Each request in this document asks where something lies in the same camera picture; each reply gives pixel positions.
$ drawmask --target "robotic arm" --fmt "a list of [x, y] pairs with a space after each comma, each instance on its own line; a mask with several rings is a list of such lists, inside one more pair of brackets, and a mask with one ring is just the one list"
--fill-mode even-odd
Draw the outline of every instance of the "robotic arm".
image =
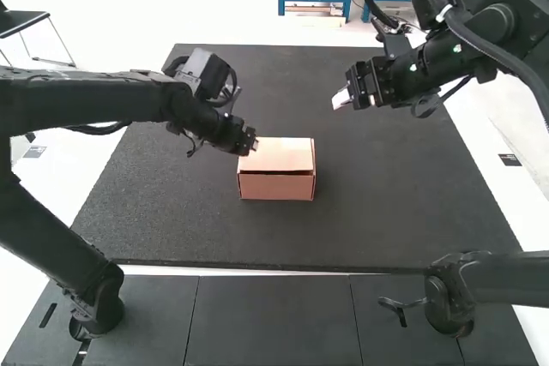
[[[517, 75], [549, 119], [549, 0], [412, 0], [426, 42], [413, 49], [407, 24], [365, 0], [385, 56], [357, 62], [333, 97], [334, 109], [350, 104], [411, 107], [430, 116], [468, 81], [495, 79], [498, 70]], [[444, 96], [440, 86], [462, 78]], [[467, 336], [478, 303], [549, 308], [549, 252], [493, 255], [479, 251], [447, 255], [425, 270], [425, 298], [399, 303], [380, 297], [406, 325], [404, 309], [423, 306], [431, 325], [452, 337]]]
[[74, 306], [69, 330], [75, 339], [108, 333], [122, 320], [124, 273], [19, 184], [10, 136], [58, 127], [105, 135], [131, 122], [167, 122], [168, 130], [191, 139], [189, 157], [204, 142], [246, 156], [256, 148], [256, 133], [232, 114], [239, 93], [234, 70], [201, 49], [176, 59], [164, 75], [0, 68], [0, 245], [63, 289]]

